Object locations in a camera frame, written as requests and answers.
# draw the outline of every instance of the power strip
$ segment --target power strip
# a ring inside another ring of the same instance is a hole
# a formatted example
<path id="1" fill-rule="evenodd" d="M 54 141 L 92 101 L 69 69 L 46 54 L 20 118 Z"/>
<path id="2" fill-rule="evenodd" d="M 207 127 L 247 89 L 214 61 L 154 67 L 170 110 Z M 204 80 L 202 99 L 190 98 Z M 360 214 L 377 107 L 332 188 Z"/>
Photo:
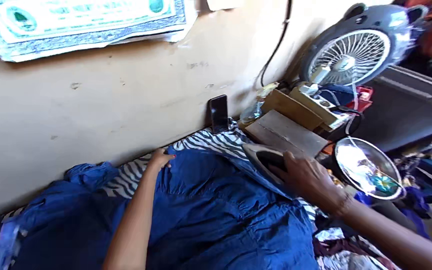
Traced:
<path id="1" fill-rule="evenodd" d="M 330 111 L 329 109 L 336 107 L 336 105 L 321 95 L 318 96 L 318 99 L 314 99 L 310 94 L 301 93 L 299 87 L 295 87 L 289 96 L 321 117 L 324 124 L 327 125 L 325 127 L 327 131 L 333 131 L 351 118 L 351 114 L 349 113 L 334 113 Z"/>

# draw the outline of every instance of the mobile phone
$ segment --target mobile phone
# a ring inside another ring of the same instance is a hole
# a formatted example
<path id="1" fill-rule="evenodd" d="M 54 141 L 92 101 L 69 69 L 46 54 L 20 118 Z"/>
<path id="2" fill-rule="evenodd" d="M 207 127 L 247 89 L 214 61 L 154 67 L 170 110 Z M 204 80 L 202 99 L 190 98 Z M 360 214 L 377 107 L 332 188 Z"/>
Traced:
<path id="1" fill-rule="evenodd" d="M 228 127 L 228 97 L 220 95 L 209 100 L 209 109 L 211 110 L 211 124 L 213 134 L 219 134 L 227 131 Z"/>

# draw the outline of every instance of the hand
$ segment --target hand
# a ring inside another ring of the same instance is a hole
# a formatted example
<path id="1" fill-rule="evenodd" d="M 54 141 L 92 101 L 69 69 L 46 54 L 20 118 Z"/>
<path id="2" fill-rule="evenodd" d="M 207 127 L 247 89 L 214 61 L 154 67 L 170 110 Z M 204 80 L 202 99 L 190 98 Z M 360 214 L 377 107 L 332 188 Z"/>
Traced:
<path id="1" fill-rule="evenodd" d="M 270 170 L 285 181 L 290 190 L 321 208 L 324 212 L 338 211 L 345 199 L 343 189 L 334 185 L 326 169 L 314 158 L 295 158 L 291 152 L 284 153 L 287 172 L 271 166 Z"/>
<path id="2" fill-rule="evenodd" d="M 164 149 L 158 148 L 153 152 L 153 156 L 148 163 L 148 167 L 162 169 L 164 166 L 171 168 L 170 160 L 176 158 L 176 155 L 166 155 Z"/>

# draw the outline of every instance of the wall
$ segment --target wall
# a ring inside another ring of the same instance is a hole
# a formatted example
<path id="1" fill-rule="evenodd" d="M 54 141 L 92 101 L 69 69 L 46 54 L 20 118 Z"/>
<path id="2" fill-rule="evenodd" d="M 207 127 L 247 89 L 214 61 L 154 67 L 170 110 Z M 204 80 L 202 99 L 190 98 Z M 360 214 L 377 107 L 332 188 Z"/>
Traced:
<path id="1" fill-rule="evenodd" d="M 265 83 L 353 1 L 294 1 Z M 238 115 L 279 39 L 286 0 L 202 13 L 176 43 L 142 41 L 23 63 L 0 61 L 0 208 L 79 163 L 118 163 L 204 126 L 207 101 Z"/>

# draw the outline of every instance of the wooden board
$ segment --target wooden board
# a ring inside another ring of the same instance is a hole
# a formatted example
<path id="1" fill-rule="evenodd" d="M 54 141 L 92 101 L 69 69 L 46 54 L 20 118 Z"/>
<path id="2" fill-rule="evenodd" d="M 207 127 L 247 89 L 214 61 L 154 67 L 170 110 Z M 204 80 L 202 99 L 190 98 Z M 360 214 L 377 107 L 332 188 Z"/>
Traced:
<path id="1" fill-rule="evenodd" d="M 261 109 L 263 113 L 276 110 L 308 130 L 314 130 L 323 123 L 323 120 L 317 114 L 279 90 L 273 90 L 264 99 Z"/>
<path id="2" fill-rule="evenodd" d="M 327 140 L 293 122 L 275 110 L 246 127 L 246 132 L 257 143 L 315 157 Z"/>

